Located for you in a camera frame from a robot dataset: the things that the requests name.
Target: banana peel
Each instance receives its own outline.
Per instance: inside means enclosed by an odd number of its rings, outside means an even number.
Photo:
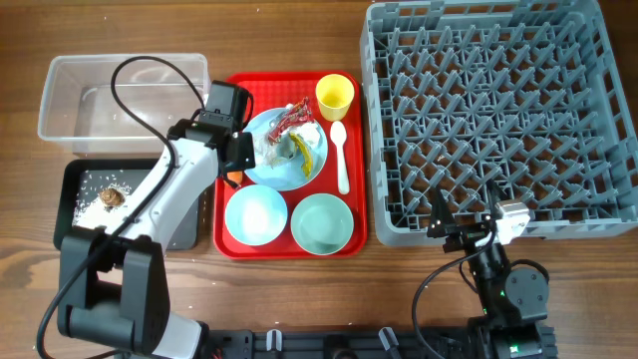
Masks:
[[[312,154],[310,153],[310,148],[306,143],[301,139],[301,137],[290,134],[290,139],[295,143],[297,148],[299,148],[299,152],[303,156],[303,165],[301,165],[301,170],[303,174],[306,176],[307,180],[310,180],[310,174],[312,173]]]

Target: plate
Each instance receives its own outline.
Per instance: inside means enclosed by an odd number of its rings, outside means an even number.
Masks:
[[[341,250],[354,230],[354,217],[339,197],[317,193],[297,204],[290,218],[292,236],[305,251],[316,255]]]
[[[278,191],[254,184],[228,201],[224,221],[230,234],[246,245],[263,245],[279,236],[288,220],[288,206]]]
[[[270,122],[285,110],[285,108],[277,108],[262,112],[248,123],[244,131],[252,133],[253,138],[265,136],[270,130]],[[294,190],[309,184],[319,175],[328,158],[326,133],[321,126],[317,126],[317,130],[319,131],[320,140],[317,147],[313,149],[313,167],[310,179],[307,179],[301,170],[301,165],[303,165],[303,156],[301,154],[297,154],[292,161],[275,168],[258,166],[254,169],[246,170],[246,175],[257,184],[267,185],[279,191]]]

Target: white spoon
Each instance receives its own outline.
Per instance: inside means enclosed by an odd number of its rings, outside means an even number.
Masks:
[[[346,170],[346,159],[343,155],[343,144],[346,143],[346,128],[341,121],[332,123],[330,127],[330,140],[337,147],[337,185],[341,194],[350,192],[350,182],[348,181],[348,171]]]

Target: gray dish rack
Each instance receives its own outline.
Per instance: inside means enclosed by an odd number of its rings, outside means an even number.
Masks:
[[[638,142],[595,0],[374,4],[360,46],[384,244],[442,242],[435,185],[480,220],[490,179],[531,209],[524,236],[638,225]]]

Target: wooden surface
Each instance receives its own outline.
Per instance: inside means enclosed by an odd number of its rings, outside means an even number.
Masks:
[[[0,2],[0,358],[36,356],[36,329],[58,287],[52,233],[63,170],[73,156],[36,135],[42,89],[55,56],[199,52],[214,79],[242,71],[318,69],[341,69],[360,79],[359,36],[369,5],[40,3]],[[638,4],[604,1],[602,7],[636,114]],[[347,260],[232,262],[215,251],[205,228],[194,250],[166,258],[171,307],[215,329],[407,329],[418,284],[457,254],[445,255],[439,247],[385,247],[374,235],[371,210],[370,222],[368,244]],[[517,240],[507,248],[511,259],[537,260],[551,272],[548,324],[556,327],[561,358],[636,356],[636,235]],[[455,271],[432,284],[421,303],[424,324],[461,325],[480,314],[478,299]],[[63,358],[103,349],[62,338],[55,324],[47,346]]]

